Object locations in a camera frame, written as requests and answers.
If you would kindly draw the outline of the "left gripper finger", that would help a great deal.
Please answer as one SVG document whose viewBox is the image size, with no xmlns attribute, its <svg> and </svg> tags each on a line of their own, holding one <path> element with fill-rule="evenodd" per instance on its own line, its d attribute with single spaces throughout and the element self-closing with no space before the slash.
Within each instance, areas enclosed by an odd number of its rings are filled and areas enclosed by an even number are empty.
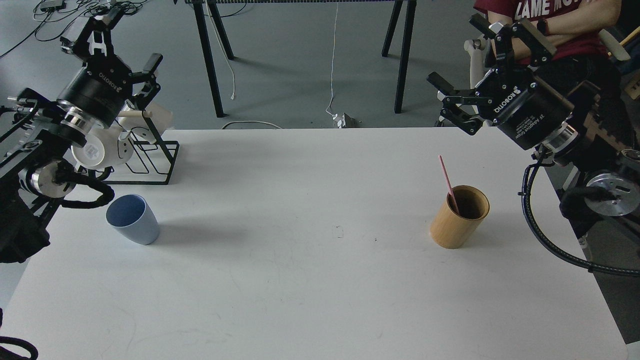
<svg viewBox="0 0 640 360">
<path fill-rule="evenodd" d="M 125 9 L 112 7 L 106 14 L 74 20 L 60 36 L 62 52 L 84 63 L 113 56 L 111 31 L 124 14 Z"/>
<path fill-rule="evenodd" d="M 130 73 L 126 78 L 131 85 L 142 84 L 142 89 L 128 98 L 128 102 L 134 109 L 146 109 L 160 92 L 156 71 L 163 60 L 163 55 L 153 53 L 149 57 L 141 71 Z"/>
</svg>

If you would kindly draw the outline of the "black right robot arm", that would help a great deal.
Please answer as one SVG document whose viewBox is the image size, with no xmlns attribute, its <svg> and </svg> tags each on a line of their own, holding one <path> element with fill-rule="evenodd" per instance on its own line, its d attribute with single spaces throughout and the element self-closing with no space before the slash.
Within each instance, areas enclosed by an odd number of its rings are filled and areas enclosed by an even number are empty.
<svg viewBox="0 0 640 360">
<path fill-rule="evenodd" d="M 590 262 L 562 250 L 542 232 L 531 208 L 535 176 L 550 158 L 553 165 L 572 165 L 577 171 L 576 182 L 561 197 L 563 216 L 605 221 L 639 242 L 639 152 L 602 126 L 598 87 L 585 80 L 562 93 L 544 81 L 538 71 L 551 63 L 556 48 L 527 19 L 503 25 L 473 14 L 469 22 L 495 41 L 497 59 L 470 89 L 455 89 L 430 73 L 427 81 L 442 102 L 440 115 L 471 136 L 489 123 L 523 150 L 534 150 L 519 196 L 526 223 L 554 256 L 589 272 L 637 278 L 637 269 Z"/>
</svg>

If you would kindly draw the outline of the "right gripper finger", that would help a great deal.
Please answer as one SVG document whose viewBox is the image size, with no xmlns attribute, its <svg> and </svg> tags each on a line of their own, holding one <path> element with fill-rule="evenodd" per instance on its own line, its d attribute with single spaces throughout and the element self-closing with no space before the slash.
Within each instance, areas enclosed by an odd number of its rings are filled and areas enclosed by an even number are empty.
<svg viewBox="0 0 640 360">
<path fill-rule="evenodd" d="M 455 89 L 438 72 L 432 71 L 426 80 L 441 94 L 442 108 L 439 115 L 445 120 L 466 132 L 475 135 L 482 127 L 483 121 L 478 115 L 472 115 L 461 109 L 461 106 L 486 107 L 493 104 L 491 96 L 481 96 L 477 89 Z"/>
<path fill-rule="evenodd" d="M 520 65 L 515 59 L 513 39 L 521 40 L 530 50 L 527 65 L 533 68 L 549 63 L 557 52 L 551 41 L 528 19 L 512 24 L 490 23 L 482 14 L 473 14 L 468 22 L 487 39 L 494 41 L 494 68 L 507 71 Z"/>
</svg>

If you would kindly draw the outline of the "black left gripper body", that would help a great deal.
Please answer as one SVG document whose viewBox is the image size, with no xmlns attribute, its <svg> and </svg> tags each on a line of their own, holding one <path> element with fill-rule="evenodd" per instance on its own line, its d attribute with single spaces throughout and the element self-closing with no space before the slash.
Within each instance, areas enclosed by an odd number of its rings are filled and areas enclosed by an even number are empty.
<svg viewBox="0 0 640 360">
<path fill-rule="evenodd" d="M 75 107 L 110 127 L 133 93 L 130 74 L 130 66 L 117 55 L 92 56 L 56 100 L 64 109 Z"/>
</svg>

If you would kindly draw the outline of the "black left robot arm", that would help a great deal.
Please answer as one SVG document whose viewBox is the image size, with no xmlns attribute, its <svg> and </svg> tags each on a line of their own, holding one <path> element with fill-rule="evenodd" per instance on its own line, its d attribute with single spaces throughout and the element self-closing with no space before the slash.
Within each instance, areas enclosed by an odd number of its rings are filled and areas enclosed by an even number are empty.
<svg viewBox="0 0 640 360">
<path fill-rule="evenodd" d="M 141 71 L 132 71 L 114 52 L 111 32 L 125 16 L 112 7 L 85 18 L 60 38 L 64 53 L 82 67 L 56 100 L 25 88 L 14 99 L 13 127 L 25 137 L 1 159 L 0 257 L 22 264 L 50 244 L 46 230 L 59 207 L 90 209 L 114 199 L 112 187 L 75 171 L 64 155 L 82 147 L 94 125 L 110 126 L 129 105 L 144 112 L 160 91 L 155 71 L 162 55 L 153 53 Z"/>
</svg>

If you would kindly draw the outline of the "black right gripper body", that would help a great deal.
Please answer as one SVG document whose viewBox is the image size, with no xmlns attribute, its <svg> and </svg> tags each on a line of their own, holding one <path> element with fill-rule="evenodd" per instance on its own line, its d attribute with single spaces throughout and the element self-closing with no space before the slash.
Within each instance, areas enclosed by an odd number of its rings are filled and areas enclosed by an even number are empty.
<svg viewBox="0 0 640 360">
<path fill-rule="evenodd" d="M 482 97 L 492 98 L 479 105 L 480 116 L 512 139 L 522 150 L 543 145 L 551 151 L 564 151 L 576 141 L 576 130 L 569 125 L 574 105 L 544 80 L 523 68 L 501 81 L 491 69 L 476 84 Z"/>
</svg>

